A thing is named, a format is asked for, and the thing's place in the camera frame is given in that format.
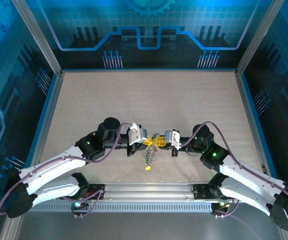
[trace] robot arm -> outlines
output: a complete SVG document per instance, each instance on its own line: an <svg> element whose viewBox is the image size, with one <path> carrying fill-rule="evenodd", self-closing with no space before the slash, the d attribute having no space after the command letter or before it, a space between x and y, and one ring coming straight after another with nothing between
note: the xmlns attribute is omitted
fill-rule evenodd
<svg viewBox="0 0 288 240"><path fill-rule="evenodd" d="M126 149L127 156L136 151L145 150L153 140L145 129L135 123L127 124L125 134L121 134L121 125L115 118L107 118L99 124L95 134L81 138L75 146L60 155L39 165L22 169L10 176L5 192L14 184L23 180L7 197L4 210L10 218L27 212L32 206L47 200L69 197L82 199L89 193L89 183L81 173L68 178L59 176L87 163L99 163L109 154L105 149ZM288 196L281 189L288 187L281 180L269 177L240 160L214 142L214 135L206 125L194 127L193 137L181 137L176 130L160 135L158 147L172 150L172 156L178 152L201 154L203 164L217 174L209 182L209 190L215 198L228 197L239 199L252 205L267 215L283 229L288 230Z"/></svg>

